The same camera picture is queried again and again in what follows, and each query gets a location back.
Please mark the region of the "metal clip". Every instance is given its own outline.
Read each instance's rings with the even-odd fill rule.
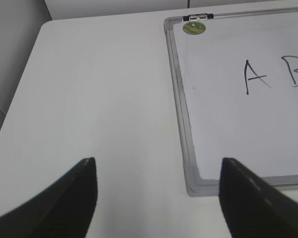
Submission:
[[[198,21],[200,19],[207,19],[208,15],[206,13],[204,14],[198,14],[198,15],[189,15],[189,21]]]

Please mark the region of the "white table surface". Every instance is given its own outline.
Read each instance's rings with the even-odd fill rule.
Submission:
[[[0,215],[93,156],[99,197],[88,238],[229,238],[218,198],[185,190],[163,21],[294,5],[46,23],[0,132]],[[286,194],[298,201],[298,190]]]

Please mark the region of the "green sticker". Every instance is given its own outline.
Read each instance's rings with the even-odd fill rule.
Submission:
[[[183,31],[189,35],[199,35],[205,32],[206,26],[199,21],[190,21],[183,26]]]

